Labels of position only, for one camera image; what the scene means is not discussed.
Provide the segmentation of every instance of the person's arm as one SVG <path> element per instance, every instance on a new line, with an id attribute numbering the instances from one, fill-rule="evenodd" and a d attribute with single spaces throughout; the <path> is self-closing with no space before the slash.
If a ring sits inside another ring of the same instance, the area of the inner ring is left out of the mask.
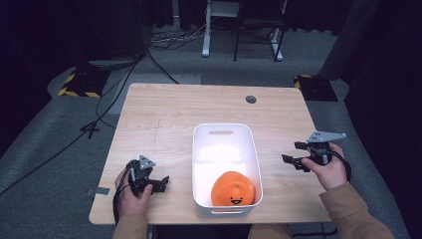
<path id="1" fill-rule="evenodd" d="M 115 180 L 117 187 L 123 172 Z M 118 201 L 118 223 L 114 229 L 112 239 L 145 239 L 147 222 L 145 218 L 146 206 L 152 191 L 152 185 L 147 185 L 140 198 L 133 195 L 128 185 L 128 175 L 123 184 L 123 190 Z"/>
<path id="2" fill-rule="evenodd" d="M 339 146 L 332 143 L 331 150 L 343 157 Z M 394 238 L 384 224 L 369 214 L 364 200 L 347 182 L 344 164 L 338 158 L 333 156 L 326 166 L 308 158 L 303 158 L 302 163 L 316 174 L 326 190 L 320 198 L 341 238 Z"/>

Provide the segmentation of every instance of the smiling mouth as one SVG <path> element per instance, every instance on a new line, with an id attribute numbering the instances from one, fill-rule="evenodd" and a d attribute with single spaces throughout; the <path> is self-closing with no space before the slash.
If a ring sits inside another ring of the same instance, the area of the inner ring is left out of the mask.
<path id="1" fill-rule="evenodd" d="M 242 200 L 231 200 L 231 202 L 235 205 L 239 204 L 242 202 Z"/>

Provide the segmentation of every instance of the black base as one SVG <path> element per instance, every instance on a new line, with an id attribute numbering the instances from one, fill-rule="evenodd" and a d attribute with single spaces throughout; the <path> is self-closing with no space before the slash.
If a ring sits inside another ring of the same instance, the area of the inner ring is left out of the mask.
<path id="1" fill-rule="evenodd" d="M 103 96 L 103 89 L 109 74 L 109 71 L 91 70 L 83 72 L 74 70 L 63 85 L 59 96 L 100 98 Z"/>
<path id="2" fill-rule="evenodd" d="M 338 98 L 328 80 L 318 76 L 298 75 L 295 87 L 300 89 L 305 101 L 338 102 Z"/>

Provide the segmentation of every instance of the tan jacket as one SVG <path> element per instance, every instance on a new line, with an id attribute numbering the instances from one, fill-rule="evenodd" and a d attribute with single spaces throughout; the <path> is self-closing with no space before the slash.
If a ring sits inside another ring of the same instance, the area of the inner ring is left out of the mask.
<path id="1" fill-rule="evenodd" d="M 369 214 L 366 203 L 349 183 L 322 193 L 320 198 L 341 238 L 394 238 L 384 224 Z M 120 217 L 112 239 L 120 238 L 145 239 L 146 219 L 134 215 Z M 290 239 L 292 234 L 284 224 L 256 224 L 249 238 Z"/>

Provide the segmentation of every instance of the hand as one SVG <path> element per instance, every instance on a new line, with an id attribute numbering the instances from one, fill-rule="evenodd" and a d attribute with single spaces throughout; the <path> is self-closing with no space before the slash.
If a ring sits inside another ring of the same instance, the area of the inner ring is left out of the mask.
<path id="1" fill-rule="evenodd" d="M 120 184 L 121 178 L 123 177 L 124 171 L 122 171 L 117 179 L 115 180 L 115 187 L 117 188 Z M 140 198 L 137 198 L 133 192 L 130 190 L 128 174 L 126 175 L 123 185 L 121 188 L 124 188 L 120 194 L 120 199 L 118 201 L 117 211 L 118 217 L 123 215 L 141 215 L 145 216 L 146 206 L 148 205 L 149 197 L 152 191 L 152 185 L 149 184 L 145 187 Z"/>
<path id="2" fill-rule="evenodd" d="M 344 157 L 341 147 L 334 143 L 330 143 L 329 145 L 332 151 L 335 151 Z M 335 156 L 333 156 L 331 162 L 325 166 L 321 166 L 306 157 L 302 158 L 302 163 L 316 174 L 319 183 L 327 191 L 347 182 L 344 164 Z"/>

